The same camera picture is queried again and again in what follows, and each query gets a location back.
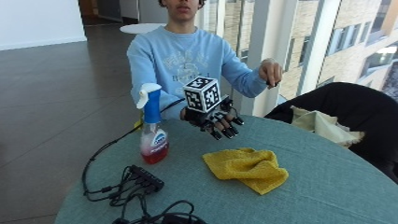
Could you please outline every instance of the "chair backrest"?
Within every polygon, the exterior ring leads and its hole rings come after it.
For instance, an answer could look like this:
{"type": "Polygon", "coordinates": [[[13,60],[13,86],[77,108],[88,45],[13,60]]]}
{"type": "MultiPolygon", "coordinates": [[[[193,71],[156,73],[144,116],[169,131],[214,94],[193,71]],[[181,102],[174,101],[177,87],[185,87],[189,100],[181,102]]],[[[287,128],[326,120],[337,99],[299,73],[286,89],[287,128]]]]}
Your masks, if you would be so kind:
{"type": "Polygon", "coordinates": [[[374,166],[398,163],[398,103],[382,92],[351,83],[334,82],[278,105],[265,116],[291,123],[294,105],[337,117],[363,140],[350,150],[374,166]]]}

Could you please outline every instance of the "round table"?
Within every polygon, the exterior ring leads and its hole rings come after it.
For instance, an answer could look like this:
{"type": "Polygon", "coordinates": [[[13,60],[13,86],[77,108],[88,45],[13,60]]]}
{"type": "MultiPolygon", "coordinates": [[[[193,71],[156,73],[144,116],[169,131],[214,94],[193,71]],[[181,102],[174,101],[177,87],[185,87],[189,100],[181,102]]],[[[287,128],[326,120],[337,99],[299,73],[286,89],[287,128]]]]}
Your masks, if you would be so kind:
{"type": "Polygon", "coordinates": [[[153,31],[160,26],[165,26],[165,23],[138,23],[122,26],[121,31],[132,35],[138,35],[153,31]]]}
{"type": "MultiPolygon", "coordinates": [[[[168,120],[170,149],[157,164],[142,162],[140,132],[113,145],[88,170],[89,189],[118,183],[124,167],[141,166],[164,181],[146,196],[148,212],[157,215],[174,201],[188,200],[194,215],[208,223],[398,223],[398,187],[347,149],[290,124],[242,116],[240,135],[216,140],[188,122],[168,120]],[[218,180],[201,155],[224,149],[252,147],[271,150],[289,172],[286,182],[259,196],[237,180],[218,180]]],[[[177,207],[188,212],[186,206],[177,207]]],[[[108,201],[89,202],[78,182],[66,195],[56,223],[112,223],[121,207],[108,201]]],[[[138,202],[126,206],[125,218],[141,217],[138,202]]]]}

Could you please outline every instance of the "white table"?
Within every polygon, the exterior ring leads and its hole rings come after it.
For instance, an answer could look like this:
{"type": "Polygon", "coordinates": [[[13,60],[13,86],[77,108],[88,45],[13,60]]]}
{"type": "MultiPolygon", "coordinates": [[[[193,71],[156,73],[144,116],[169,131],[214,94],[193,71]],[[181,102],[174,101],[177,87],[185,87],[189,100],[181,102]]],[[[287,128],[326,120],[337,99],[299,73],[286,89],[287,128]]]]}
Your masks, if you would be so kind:
{"type": "Polygon", "coordinates": [[[121,31],[132,35],[138,35],[153,31],[160,26],[165,26],[165,23],[138,23],[122,26],[121,31]]]}

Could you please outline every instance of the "black and white cube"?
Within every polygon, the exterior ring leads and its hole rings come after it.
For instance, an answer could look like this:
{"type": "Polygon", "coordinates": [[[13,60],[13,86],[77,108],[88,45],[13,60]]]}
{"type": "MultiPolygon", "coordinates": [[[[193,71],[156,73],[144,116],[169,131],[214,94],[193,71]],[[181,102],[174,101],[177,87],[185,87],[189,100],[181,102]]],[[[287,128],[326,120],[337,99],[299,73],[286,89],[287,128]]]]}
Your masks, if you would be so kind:
{"type": "Polygon", "coordinates": [[[197,77],[184,85],[188,108],[208,113],[221,102],[218,80],[197,77]]]}

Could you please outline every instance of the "red liquid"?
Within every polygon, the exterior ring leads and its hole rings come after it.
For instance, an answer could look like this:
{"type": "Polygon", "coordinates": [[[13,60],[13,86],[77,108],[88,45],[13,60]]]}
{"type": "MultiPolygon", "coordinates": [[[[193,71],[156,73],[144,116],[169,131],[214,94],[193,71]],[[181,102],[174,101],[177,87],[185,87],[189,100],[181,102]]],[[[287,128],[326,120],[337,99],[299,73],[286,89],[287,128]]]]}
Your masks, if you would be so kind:
{"type": "Polygon", "coordinates": [[[160,151],[154,152],[149,156],[145,156],[142,154],[141,155],[142,155],[142,158],[146,161],[146,163],[154,164],[164,159],[168,152],[169,152],[169,143],[165,144],[165,146],[161,148],[160,151]]]}

